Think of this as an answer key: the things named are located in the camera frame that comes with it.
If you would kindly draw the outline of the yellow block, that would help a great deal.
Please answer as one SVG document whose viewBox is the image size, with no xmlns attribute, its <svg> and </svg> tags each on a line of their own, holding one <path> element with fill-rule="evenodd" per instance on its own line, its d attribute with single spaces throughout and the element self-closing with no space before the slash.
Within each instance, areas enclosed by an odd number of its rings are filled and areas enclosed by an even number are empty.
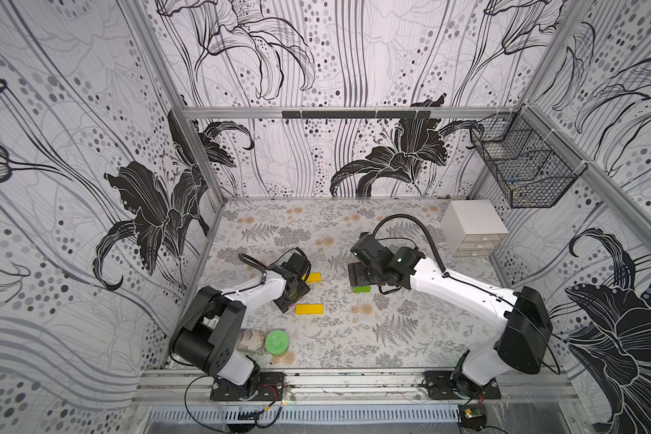
<svg viewBox="0 0 651 434">
<path fill-rule="evenodd" d="M 321 304 L 299 304 L 295 307 L 295 314 L 301 316 L 318 316 L 324 314 L 324 306 Z"/>
<path fill-rule="evenodd" d="M 319 272 L 310 273 L 306 279 L 307 283 L 316 283 L 322 280 L 321 274 Z"/>
</svg>

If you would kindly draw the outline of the green block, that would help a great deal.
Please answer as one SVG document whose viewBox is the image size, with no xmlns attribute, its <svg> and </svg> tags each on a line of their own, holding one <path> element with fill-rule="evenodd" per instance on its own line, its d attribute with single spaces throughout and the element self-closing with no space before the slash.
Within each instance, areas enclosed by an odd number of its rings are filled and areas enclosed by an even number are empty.
<svg viewBox="0 0 651 434">
<path fill-rule="evenodd" d="M 371 292 L 371 286 L 354 287 L 354 288 L 352 288 L 352 292 L 354 294 L 370 293 Z"/>
</svg>

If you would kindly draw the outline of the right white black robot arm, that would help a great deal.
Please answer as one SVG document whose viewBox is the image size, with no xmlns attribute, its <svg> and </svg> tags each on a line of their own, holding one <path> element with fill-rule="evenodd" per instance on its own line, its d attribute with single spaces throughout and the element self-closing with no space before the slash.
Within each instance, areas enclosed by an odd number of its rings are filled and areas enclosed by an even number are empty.
<svg viewBox="0 0 651 434">
<path fill-rule="evenodd" d="M 502 289 L 453 271 L 417 248 L 392 252 L 371 233 L 350 249 L 356 261 L 351 282 L 392 286 L 434 296 L 460 307 L 492 327 L 497 336 L 466 351 L 450 375 L 452 387 L 474 396 L 508 371 L 539 374 L 553 325 L 539 292 Z"/>
</svg>

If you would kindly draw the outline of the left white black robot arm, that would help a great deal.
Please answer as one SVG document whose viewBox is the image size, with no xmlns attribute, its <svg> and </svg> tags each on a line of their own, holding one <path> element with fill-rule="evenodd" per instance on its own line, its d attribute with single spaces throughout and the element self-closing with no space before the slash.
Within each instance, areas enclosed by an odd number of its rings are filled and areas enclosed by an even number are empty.
<svg viewBox="0 0 651 434">
<path fill-rule="evenodd" d="M 287 260 L 266 265 L 240 253 L 238 259 L 259 276 L 229 289 L 199 289 L 171 337 L 170 352 L 213 379 L 239 387 L 244 395 L 254 394 L 260 367 L 235 349 L 244 319 L 270 303 L 286 313 L 310 291 L 307 254 L 293 248 L 286 255 Z"/>
</svg>

